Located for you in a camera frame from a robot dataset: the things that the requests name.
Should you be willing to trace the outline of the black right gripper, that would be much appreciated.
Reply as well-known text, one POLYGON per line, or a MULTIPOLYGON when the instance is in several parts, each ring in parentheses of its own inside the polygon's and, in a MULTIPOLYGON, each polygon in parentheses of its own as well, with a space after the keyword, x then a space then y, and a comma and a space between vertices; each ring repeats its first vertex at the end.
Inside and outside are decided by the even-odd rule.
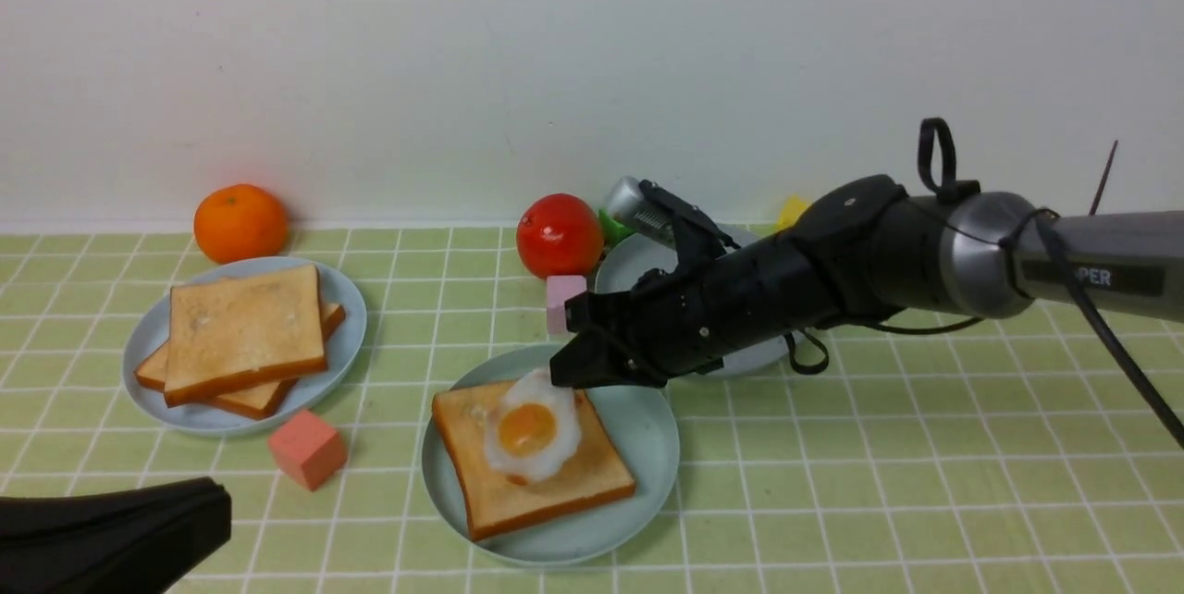
POLYGON ((765 237, 678 286, 575 296, 567 303, 574 337, 551 356, 551 385, 662 389, 714 370, 729 353, 838 315, 832 288, 794 241, 765 237))

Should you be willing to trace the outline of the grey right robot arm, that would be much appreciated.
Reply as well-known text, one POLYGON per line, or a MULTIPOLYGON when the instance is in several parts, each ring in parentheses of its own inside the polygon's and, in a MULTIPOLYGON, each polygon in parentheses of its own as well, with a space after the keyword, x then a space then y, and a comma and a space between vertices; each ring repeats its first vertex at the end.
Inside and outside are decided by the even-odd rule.
POLYGON ((909 196, 884 174, 834 189, 787 230, 746 240, 648 180, 622 177, 609 217, 673 248, 616 293, 566 303, 551 382, 662 388, 807 329, 884 329, 906 310, 1006 319, 1083 299, 1180 321, 1180 212, 1054 217, 1004 191, 909 196))

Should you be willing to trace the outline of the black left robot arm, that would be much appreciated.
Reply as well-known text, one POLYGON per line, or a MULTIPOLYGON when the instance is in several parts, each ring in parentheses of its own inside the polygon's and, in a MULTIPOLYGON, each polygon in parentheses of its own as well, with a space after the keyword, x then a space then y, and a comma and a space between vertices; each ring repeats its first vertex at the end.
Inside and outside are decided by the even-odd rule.
POLYGON ((232 534, 211 477, 75 497, 1 501, 4 593, 165 593, 232 534))

